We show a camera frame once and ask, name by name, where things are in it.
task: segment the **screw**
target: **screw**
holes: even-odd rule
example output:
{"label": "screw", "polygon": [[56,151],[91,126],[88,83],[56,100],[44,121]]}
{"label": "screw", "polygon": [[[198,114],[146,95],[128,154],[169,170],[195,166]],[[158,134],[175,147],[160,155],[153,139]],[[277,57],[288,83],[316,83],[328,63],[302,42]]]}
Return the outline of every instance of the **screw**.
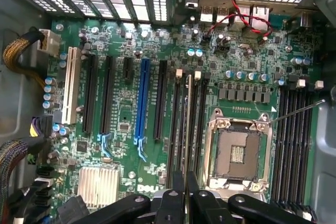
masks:
{"label": "screw", "polygon": [[64,26],[62,24],[57,24],[56,25],[56,31],[63,31]]}
{"label": "screw", "polygon": [[238,201],[239,203],[245,202],[245,199],[241,196],[236,197],[236,201]]}
{"label": "screw", "polygon": [[202,197],[208,196],[208,193],[206,191],[200,191],[199,195],[201,195]]}
{"label": "screw", "polygon": [[139,197],[139,198],[136,198],[136,199],[135,199],[135,202],[143,202],[144,200],[145,200],[144,198]]}
{"label": "screw", "polygon": [[171,191],[170,193],[169,193],[169,195],[170,196],[177,196],[177,195],[179,195],[177,192],[175,192],[175,191]]}

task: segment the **cable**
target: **cable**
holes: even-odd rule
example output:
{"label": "cable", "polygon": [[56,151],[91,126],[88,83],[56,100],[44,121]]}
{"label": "cable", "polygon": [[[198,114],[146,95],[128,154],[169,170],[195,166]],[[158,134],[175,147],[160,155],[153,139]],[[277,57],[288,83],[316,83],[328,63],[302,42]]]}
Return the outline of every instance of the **cable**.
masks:
{"label": "cable", "polygon": [[262,21],[264,23],[267,24],[267,32],[265,34],[263,34],[263,36],[267,37],[268,35],[270,35],[272,33],[272,27],[271,27],[271,23],[263,18],[259,18],[259,17],[255,17],[255,16],[250,16],[250,15],[245,15],[242,14],[240,12],[239,6],[237,5],[236,0],[231,0],[232,4],[234,6],[234,8],[236,9],[236,14],[230,14],[228,16],[226,16],[225,18],[223,18],[221,21],[217,22],[215,25],[213,25],[209,31],[208,31],[208,35],[211,33],[211,31],[213,31],[219,24],[221,24],[224,20],[231,18],[231,17],[236,17],[239,16],[240,20],[245,24],[245,26],[249,27],[251,29],[252,32],[256,33],[256,34],[261,34],[262,32],[258,29],[253,28],[248,21],[245,20],[246,18],[250,18],[250,19],[256,19],[259,21]]}
{"label": "cable", "polygon": [[14,40],[12,43],[10,43],[5,48],[5,51],[3,53],[4,63],[9,70],[33,78],[42,88],[45,84],[39,74],[34,72],[33,70],[20,67],[18,65],[17,59],[28,47],[30,47],[36,41],[40,40],[42,44],[44,38],[45,36],[40,31],[29,31]]}

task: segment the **capacitor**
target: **capacitor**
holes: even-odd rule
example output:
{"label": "capacitor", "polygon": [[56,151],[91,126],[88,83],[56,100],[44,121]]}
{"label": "capacitor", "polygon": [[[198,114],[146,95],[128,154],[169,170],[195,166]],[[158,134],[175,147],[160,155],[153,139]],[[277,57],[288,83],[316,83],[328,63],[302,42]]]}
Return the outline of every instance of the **capacitor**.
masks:
{"label": "capacitor", "polygon": [[91,32],[93,33],[93,34],[98,34],[99,33],[99,28],[98,27],[92,27],[91,28]]}
{"label": "capacitor", "polygon": [[193,30],[193,33],[191,34],[191,37],[192,37],[193,39],[195,39],[197,36],[198,36],[198,30],[197,30],[197,29],[194,29],[194,30]]}
{"label": "capacitor", "polygon": [[195,51],[193,49],[189,49],[187,55],[193,57],[195,55]]}
{"label": "capacitor", "polygon": [[244,73],[241,71],[236,72],[236,79],[241,80],[242,78],[244,78]]}
{"label": "capacitor", "polygon": [[283,86],[283,85],[285,85],[285,81],[280,79],[280,80],[275,81],[274,84],[277,85],[277,86]]}
{"label": "capacitor", "polygon": [[233,72],[230,70],[225,71],[225,78],[226,79],[231,79],[233,76]]}
{"label": "capacitor", "polygon": [[88,37],[86,37],[85,34],[79,33],[78,37],[81,39],[81,41],[86,42],[88,40]]}
{"label": "capacitor", "polygon": [[61,60],[59,62],[59,66],[60,66],[60,68],[65,68],[67,66],[67,62],[65,60]]}
{"label": "capacitor", "polygon": [[43,89],[46,93],[55,93],[56,91],[55,87],[51,85],[45,85]]}
{"label": "capacitor", "polygon": [[58,151],[52,151],[48,154],[49,159],[52,159],[52,158],[55,158],[55,157],[59,157],[59,152]]}
{"label": "capacitor", "polygon": [[267,42],[268,38],[266,36],[263,36],[258,39],[258,45],[263,45]]}
{"label": "capacitor", "polygon": [[53,94],[45,93],[43,95],[43,99],[45,101],[53,101],[55,99],[55,96]]}
{"label": "capacitor", "polygon": [[59,55],[59,58],[61,60],[66,60],[68,58],[68,55],[65,53],[65,52],[62,52],[60,55]]}
{"label": "capacitor", "polygon": [[259,81],[265,82],[267,80],[268,80],[268,75],[266,73],[259,75]]}
{"label": "capacitor", "polygon": [[148,32],[147,31],[142,31],[141,32],[141,37],[142,38],[146,38],[148,36]]}
{"label": "capacitor", "polygon": [[216,42],[220,43],[223,39],[224,39],[224,35],[223,34],[218,34],[218,36],[216,38]]}
{"label": "capacitor", "polygon": [[69,133],[70,133],[70,129],[69,129],[68,127],[64,127],[64,128],[61,128],[61,129],[59,130],[59,134],[60,134],[61,136],[69,135]]}
{"label": "capacitor", "polygon": [[55,132],[58,132],[61,129],[61,125],[55,123],[52,127],[52,130]]}
{"label": "capacitor", "polygon": [[197,57],[202,57],[202,55],[203,55],[203,51],[202,50],[200,50],[200,49],[196,50],[196,56]]}
{"label": "capacitor", "polygon": [[50,135],[51,138],[58,138],[60,136],[61,135],[59,134],[59,132],[52,132],[51,135]]}
{"label": "capacitor", "polygon": [[290,63],[293,65],[293,66],[299,66],[301,65],[303,62],[302,58],[300,57],[294,57],[290,60]]}
{"label": "capacitor", "polygon": [[67,144],[69,142],[69,139],[67,137],[62,137],[60,139],[61,144]]}
{"label": "capacitor", "polygon": [[56,83],[56,79],[54,77],[47,77],[44,82],[46,85],[54,85]]}
{"label": "capacitor", "polygon": [[231,41],[231,37],[230,36],[226,36],[223,40],[222,40],[222,45],[223,44],[226,44],[226,43],[228,43],[228,42],[230,42]]}
{"label": "capacitor", "polygon": [[255,78],[255,74],[254,73],[249,73],[247,76],[246,76],[246,79],[248,81],[254,81],[254,78]]}
{"label": "capacitor", "polygon": [[309,58],[304,58],[302,60],[301,66],[308,67],[311,64],[311,60]]}
{"label": "capacitor", "polygon": [[253,54],[253,50],[250,48],[247,48],[246,51],[243,53],[244,56],[250,56]]}
{"label": "capacitor", "polygon": [[48,101],[44,101],[42,103],[42,107],[45,109],[45,110],[50,110],[54,107],[54,103],[53,102],[48,102]]}

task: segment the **ram slot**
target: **ram slot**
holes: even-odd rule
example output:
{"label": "ram slot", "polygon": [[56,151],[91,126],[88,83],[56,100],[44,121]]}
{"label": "ram slot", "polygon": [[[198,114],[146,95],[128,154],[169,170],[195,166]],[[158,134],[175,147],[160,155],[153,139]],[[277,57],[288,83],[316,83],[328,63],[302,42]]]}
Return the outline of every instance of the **ram slot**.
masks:
{"label": "ram slot", "polygon": [[[305,96],[306,104],[311,104],[312,94]],[[303,112],[303,141],[301,143],[302,151],[300,158],[300,171],[298,179],[298,193],[296,202],[299,204],[304,203],[305,199],[305,189],[306,189],[306,178],[307,178],[307,168],[308,168],[308,155],[309,155],[309,141],[310,141],[310,131],[311,131],[311,120],[312,120],[312,110],[306,110]]]}
{"label": "ram slot", "polygon": [[174,153],[176,148],[176,133],[177,133],[177,118],[178,118],[178,108],[180,105],[180,89],[181,82],[180,79],[176,79],[174,87],[174,97],[173,97],[173,109],[172,109],[172,123],[170,130],[170,142],[169,142],[169,152],[167,160],[167,177],[166,177],[166,188],[172,188],[172,173],[174,166]]}
{"label": "ram slot", "polygon": [[87,86],[83,113],[83,132],[85,133],[92,132],[93,112],[96,100],[97,77],[98,56],[92,55],[89,57],[87,68]]}
{"label": "ram slot", "polygon": [[138,108],[137,117],[134,131],[134,145],[138,147],[138,154],[146,162],[146,154],[144,153],[144,131],[145,131],[145,118],[148,101],[148,89],[150,80],[150,68],[151,62],[149,59],[143,59],[141,61],[140,70],[140,86],[138,95]]}
{"label": "ram slot", "polygon": [[103,103],[100,119],[100,134],[109,134],[111,125],[111,111],[113,101],[114,76],[116,73],[116,63],[112,57],[106,57],[106,72],[103,87]]}
{"label": "ram slot", "polygon": [[167,87],[167,61],[160,60],[159,66],[159,82],[157,85],[156,107],[155,107],[155,120],[154,120],[154,133],[153,138],[160,140],[162,137],[162,124],[164,115],[164,102],[166,98]]}
{"label": "ram slot", "polygon": [[[282,88],[280,90],[280,101],[279,101],[279,114],[281,117],[287,114],[287,103],[288,102],[288,92]],[[273,168],[272,177],[272,189],[271,189],[271,199],[275,202],[279,201],[280,189],[281,189],[281,178],[282,178],[282,161],[284,152],[284,137],[285,137],[285,127],[286,120],[283,119],[278,122],[277,126],[277,138],[276,138],[276,148],[275,148],[275,161]]]}
{"label": "ram slot", "polygon": [[195,158],[195,152],[192,153],[194,150],[193,147],[195,145],[194,135],[195,135],[195,124],[196,124],[196,109],[197,109],[197,100],[198,100],[198,91],[199,91],[199,80],[194,78],[191,88],[191,97],[190,97],[190,116],[189,116],[189,135],[188,135],[188,160],[185,167],[188,167],[188,170],[194,170],[194,163],[192,162],[192,157]]}
{"label": "ram slot", "polygon": [[76,122],[80,66],[80,49],[69,47],[61,119],[62,124],[73,124]]}
{"label": "ram slot", "polygon": [[202,151],[207,86],[208,86],[208,80],[203,80],[201,84],[201,94],[199,96],[199,110],[198,110],[196,142],[195,142],[195,155],[194,155],[194,171],[196,172],[197,178],[200,173],[200,157]]}

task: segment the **white connector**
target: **white connector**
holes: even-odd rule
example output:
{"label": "white connector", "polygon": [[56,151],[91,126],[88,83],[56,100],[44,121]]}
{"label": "white connector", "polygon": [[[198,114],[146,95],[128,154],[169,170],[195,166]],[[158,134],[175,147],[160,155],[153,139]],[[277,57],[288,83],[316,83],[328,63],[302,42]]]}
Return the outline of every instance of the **white connector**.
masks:
{"label": "white connector", "polygon": [[58,57],[61,37],[51,30],[40,29],[39,31],[44,34],[45,38],[42,41],[42,45],[41,41],[37,42],[37,50]]}
{"label": "white connector", "polygon": [[65,77],[64,100],[62,110],[62,124],[76,122],[76,107],[78,100],[80,76],[80,49],[69,47],[67,59],[67,72]]}

